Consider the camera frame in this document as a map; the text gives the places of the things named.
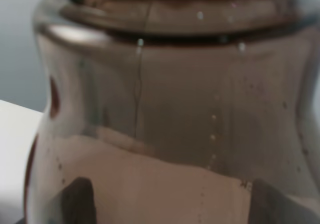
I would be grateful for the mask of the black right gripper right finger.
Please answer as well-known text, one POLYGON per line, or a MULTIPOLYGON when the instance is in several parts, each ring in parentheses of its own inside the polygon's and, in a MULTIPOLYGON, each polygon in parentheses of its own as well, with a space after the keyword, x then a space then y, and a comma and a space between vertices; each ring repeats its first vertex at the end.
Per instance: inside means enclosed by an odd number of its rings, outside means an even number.
POLYGON ((252 224, 318 224, 320 218, 267 182, 256 179, 251 189, 250 222, 252 224))

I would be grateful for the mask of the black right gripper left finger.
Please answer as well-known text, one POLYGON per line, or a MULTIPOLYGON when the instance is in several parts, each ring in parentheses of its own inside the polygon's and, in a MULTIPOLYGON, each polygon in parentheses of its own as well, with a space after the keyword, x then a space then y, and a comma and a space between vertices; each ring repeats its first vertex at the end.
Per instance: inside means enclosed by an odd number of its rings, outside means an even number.
POLYGON ((90 179, 76 178, 51 200, 51 223, 97 223, 94 189, 90 179))

